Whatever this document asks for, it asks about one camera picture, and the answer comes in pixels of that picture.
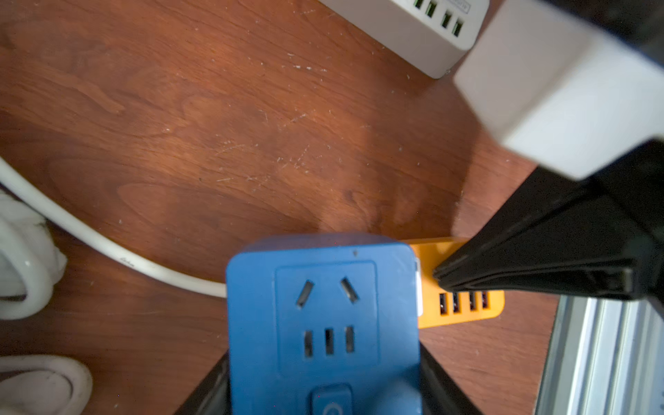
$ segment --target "white power adapter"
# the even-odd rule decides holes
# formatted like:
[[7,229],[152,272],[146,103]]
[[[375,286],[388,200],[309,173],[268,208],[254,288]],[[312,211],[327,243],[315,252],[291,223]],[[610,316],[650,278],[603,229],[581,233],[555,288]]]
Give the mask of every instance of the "white power adapter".
[[432,78],[475,44],[489,0],[321,0]]

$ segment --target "wood grain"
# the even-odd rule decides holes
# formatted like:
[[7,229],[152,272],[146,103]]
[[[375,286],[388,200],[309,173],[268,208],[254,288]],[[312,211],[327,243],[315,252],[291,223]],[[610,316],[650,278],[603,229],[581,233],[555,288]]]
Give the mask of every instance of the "wood grain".
[[[492,4],[492,15],[498,3]],[[123,246],[223,281],[258,238],[472,236],[532,171],[454,88],[314,0],[0,5],[0,155]],[[48,307],[0,353],[90,367],[87,414],[170,413],[228,346],[226,303],[154,282],[54,228]],[[422,332],[487,415],[530,414],[557,299]]]

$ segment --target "power switch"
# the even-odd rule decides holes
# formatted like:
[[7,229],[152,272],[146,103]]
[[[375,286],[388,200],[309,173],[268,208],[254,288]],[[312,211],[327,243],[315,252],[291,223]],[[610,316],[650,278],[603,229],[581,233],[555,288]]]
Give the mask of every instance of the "power switch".
[[353,393],[347,384],[316,388],[311,392],[312,415],[353,415]]

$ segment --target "electrical outlet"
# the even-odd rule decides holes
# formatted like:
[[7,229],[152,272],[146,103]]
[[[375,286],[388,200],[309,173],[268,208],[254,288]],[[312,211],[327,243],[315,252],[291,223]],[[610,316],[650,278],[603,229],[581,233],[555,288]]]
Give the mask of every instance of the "electrical outlet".
[[372,262],[280,268],[275,283],[282,374],[378,363]]
[[269,238],[233,257],[233,411],[421,413],[415,274],[408,245],[364,234]]
[[320,0],[432,78],[475,44],[489,0]]
[[450,293],[443,290],[433,277],[434,268],[465,244],[462,238],[433,238],[404,241],[420,260],[422,278],[421,329],[491,319],[505,308],[503,291],[471,291]]

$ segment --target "blue socket adapter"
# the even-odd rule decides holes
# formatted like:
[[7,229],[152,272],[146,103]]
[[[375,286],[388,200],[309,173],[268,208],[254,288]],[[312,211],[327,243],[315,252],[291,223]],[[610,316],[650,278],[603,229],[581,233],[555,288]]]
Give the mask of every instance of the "blue socket adapter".
[[226,269],[234,414],[422,413],[412,249],[383,236],[273,237]]

